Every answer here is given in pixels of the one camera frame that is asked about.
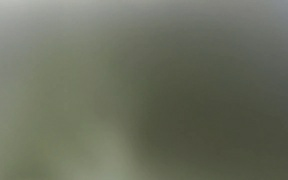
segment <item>blurry background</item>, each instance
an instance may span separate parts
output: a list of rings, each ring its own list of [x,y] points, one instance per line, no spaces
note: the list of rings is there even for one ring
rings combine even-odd
[[[288,1],[0,0],[0,180],[288,180]]]

